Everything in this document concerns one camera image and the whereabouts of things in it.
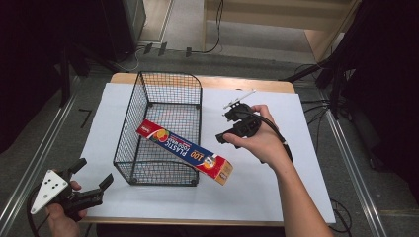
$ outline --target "forearm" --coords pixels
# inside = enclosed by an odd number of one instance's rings
[[[283,158],[271,167],[278,178],[287,236],[332,236],[293,163]]]

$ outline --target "hand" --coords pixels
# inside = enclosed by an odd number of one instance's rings
[[[81,186],[71,181],[73,190],[81,190]],[[80,228],[74,220],[68,218],[64,209],[60,204],[54,203],[46,208],[46,213],[49,213],[48,225],[53,237],[77,237],[80,236]],[[87,215],[87,210],[79,211],[81,218]]]
[[[275,124],[275,121],[266,105],[257,105],[251,108],[253,112],[260,113],[262,117],[265,117]],[[278,136],[264,122],[262,122],[258,132],[256,132],[256,134],[252,137],[241,138],[234,134],[226,133],[223,138],[235,146],[246,148],[254,156],[259,158],[262,162],[268,163],[270,166],[272,166],[279,158],[282,160],[283,158],[290,160]]]

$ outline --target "wire basket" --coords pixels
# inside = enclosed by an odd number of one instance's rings
[[[114,165],[131,185],[196,186],[199,172],[141,137],[144,119],[200,144],[202,87],[193,75],[139,72],[132,89]]]

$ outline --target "wooden table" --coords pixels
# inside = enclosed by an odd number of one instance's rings
[[[137,74],[117,73],[112,83],[135,83]],[[233,77],[214,77],[214,76],[197,76],[203,88],[222,88],[222,89],[241,89],[241,90],[258,90],[265,92],[281,92],[295,93],[293,84],[290,82],[267,81],[267,80],[250,80]]]

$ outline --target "white table surface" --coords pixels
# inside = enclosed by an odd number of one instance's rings
[[[281,225],[278,184],[274,172],[247,150],[219,144],[215,135],[229,128],[223,107],[246,92],[203,88],[201,146],[226,158],[234,167],[222,186],[200,173],[197,187],[130,186],[113,165],[132,85],[107,84],[81,157],[87,165],[74,177],[82,191],[97,189],[110,173],[114,182],[103,204],[89,209],[86,221]],[[294,165],[327,223],[335,217],[297,94],[256,92],[242,101],[266,104],[288,141]]]

